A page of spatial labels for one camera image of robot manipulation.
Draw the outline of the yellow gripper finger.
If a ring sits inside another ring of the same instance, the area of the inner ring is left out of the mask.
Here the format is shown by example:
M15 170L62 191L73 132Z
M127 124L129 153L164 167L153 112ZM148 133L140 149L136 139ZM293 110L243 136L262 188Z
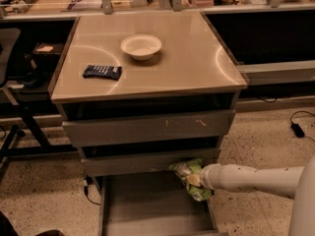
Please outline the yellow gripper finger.
M189 186L200 187L201 180L198 174L191 174L186 177L187 183Z

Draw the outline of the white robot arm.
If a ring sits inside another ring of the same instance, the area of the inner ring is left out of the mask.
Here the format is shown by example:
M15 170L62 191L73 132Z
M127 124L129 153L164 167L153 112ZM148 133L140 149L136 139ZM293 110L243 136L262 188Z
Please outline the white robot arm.
M293 199L288 236L315 235L315 157L305 166L272 169L209 164L187 180L208 190L259 191Z

